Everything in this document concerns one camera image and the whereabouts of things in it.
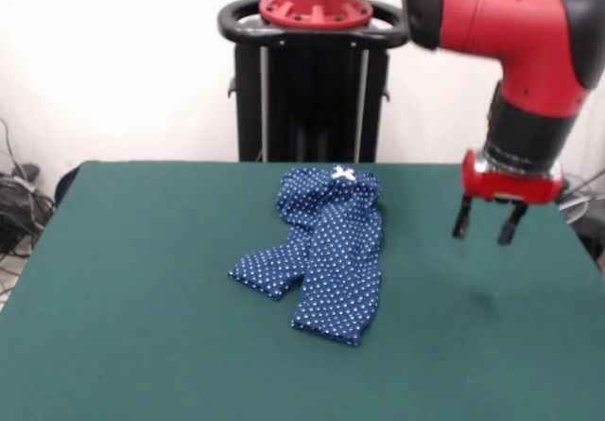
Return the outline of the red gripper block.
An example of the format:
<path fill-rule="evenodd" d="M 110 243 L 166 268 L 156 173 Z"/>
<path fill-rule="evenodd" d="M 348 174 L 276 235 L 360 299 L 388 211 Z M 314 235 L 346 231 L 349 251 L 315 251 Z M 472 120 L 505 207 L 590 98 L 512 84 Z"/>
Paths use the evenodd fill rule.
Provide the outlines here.
<path fill-rule="evenodd" d="M 497 243 L 508 245 L 528 210 L 529 205 L 553 202 L 562 188 L 562 165 L 556 161 L 546 173 L 531 175 L 506 171 L 490 162 L 483 152 L 469 149 L 461 165 L 462 200 L 452 231 L 456 239 L 464 239 L 470 223 L 473 198 L 486 201 L 505 200 L 514 203 L 503 224 Z"/>

